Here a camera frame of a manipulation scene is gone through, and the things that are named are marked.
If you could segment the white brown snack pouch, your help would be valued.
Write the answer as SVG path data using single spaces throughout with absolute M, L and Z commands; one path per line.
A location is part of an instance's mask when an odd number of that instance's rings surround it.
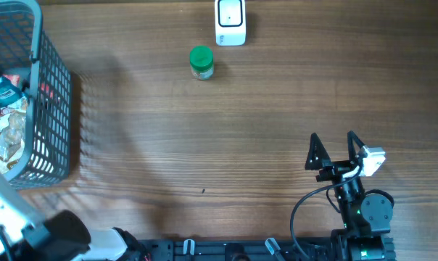
M 25 124 L 28 99 L 22 97 L 0 109 L 0 173 L 10 171 L 25 149 Z

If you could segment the green lid glass jar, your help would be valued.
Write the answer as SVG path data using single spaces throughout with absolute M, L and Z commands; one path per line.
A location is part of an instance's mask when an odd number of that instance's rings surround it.
M 189 54 L 192 75 L 198 80 L 207 80 L 214 73 L 213 52 L 208 46 L 195 46 Z

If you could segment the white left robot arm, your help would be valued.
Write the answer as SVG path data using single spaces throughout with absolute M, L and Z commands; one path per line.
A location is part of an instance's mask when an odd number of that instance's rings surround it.
M 69 210 L 51 218 L 29 205 L 0 173 L 0 260 L 151 260 L 120 228 L 94 230 Z

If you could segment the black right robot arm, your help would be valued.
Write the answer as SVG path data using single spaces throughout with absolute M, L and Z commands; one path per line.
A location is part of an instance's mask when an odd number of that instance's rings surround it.
M 331 182 L 343 229 L 331 232 L 333 260 L 388 260 L 394 199 L 380 189 L 367 191 L 361 179 L 370 178 L 386 160 L 381 147 L 365 145 L 354 132 L 347 134 L 348 159 L 331 160 L 316 133 L 310 137 L 305 169 L 317 170 L 317 182 Z

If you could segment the blue mouthwash bottle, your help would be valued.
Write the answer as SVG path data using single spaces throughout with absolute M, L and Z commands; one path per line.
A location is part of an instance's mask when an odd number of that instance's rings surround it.
M 15 103 L 24 97 L 19 75 L 2 75 L 0 77 L 0 107 Z

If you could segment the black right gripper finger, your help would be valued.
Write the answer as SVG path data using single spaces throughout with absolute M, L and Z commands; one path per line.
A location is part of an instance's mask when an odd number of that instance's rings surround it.
M 355 134 L 353 130 L 349 131 L 347 133 L 347 147 L 348 147 L 348 154 L 349 154 L 349 160 L 358 163 L 357 159 L 357 151 L 355 149 L 355 146 L 357 146 L 359 149 L 362 149 L 365 144 L 359 139 L 359 137 Z
M 328 167 L 330 164 L 330 156 L 319 139 L 317 133 L 312 133 L 310 136 L 310 146 L 305 163 L 305 169 L 320 170 Z

